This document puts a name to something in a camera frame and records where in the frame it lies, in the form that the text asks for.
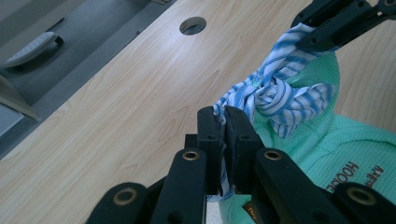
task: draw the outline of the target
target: gray floor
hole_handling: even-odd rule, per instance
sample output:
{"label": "gray floor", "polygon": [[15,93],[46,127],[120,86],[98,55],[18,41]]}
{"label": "gray floor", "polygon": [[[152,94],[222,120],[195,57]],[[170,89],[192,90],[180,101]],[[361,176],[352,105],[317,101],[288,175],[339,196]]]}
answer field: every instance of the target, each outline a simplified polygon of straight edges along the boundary
{"label": "gray floor", "polygon": [[24,117],[0,136],[0,159],[175,1],[87,0],[50,29],[64,39],[61,47],[54,43],[22,70],[0,68],[40,115]]}

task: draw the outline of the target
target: striped fabric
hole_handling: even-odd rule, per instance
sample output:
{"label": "striped fabric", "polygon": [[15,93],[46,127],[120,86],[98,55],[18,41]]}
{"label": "striped fabric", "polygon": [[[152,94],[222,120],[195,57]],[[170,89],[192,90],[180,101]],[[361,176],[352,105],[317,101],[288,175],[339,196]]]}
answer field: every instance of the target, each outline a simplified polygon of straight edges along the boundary
{"label": "striped fabric", "polygon": [[[257,71],[245,81],[232,86],[213,105],[215,114],[221,115],[223,125],[226,122],[226,105],[244,110],[251,123],[254,122],[254,111],[257,109],[270,120],[274,131],[286,138],[299,123],[312,119],[326,109],[337,92],[337,86],[319,83],[293,88],[285,81],[298,74],[312,60],[329,53],[303,51],[295,47],[299,40],[314,30],[315,28],[302,23],[289,29],[278,39],[270,55]],[[221,163],[221,185],[224,195],[209,195],[209,202],[225,200],[233,195],[228,184],[224,159]]]}

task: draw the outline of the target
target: wooden table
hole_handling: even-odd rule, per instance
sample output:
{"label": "wooden table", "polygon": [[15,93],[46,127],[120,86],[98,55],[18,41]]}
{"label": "wooden table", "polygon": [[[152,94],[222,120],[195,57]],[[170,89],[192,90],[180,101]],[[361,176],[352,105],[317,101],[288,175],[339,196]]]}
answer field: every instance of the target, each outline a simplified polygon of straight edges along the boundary
{"label": "wooden table", "polygon": [[[111,187],[167,174],[196,112],[254,71],[304,1],[179,0],[0,161],[1,223],[83,223]],[[206,19],[183,35],[189,17]],[[396,22],[339,50],[337,112],[396,132]]]}

